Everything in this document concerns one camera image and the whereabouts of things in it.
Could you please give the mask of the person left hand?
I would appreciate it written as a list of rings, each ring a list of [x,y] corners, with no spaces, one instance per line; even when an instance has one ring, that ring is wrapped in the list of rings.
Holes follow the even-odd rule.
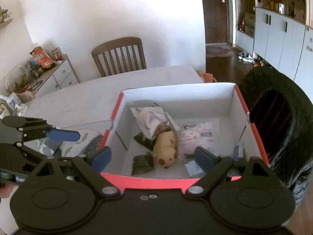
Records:
[[[19,187],[13,184],[1,184],[0,186],[0,198],[10,198],[12,194],[16,192]]]

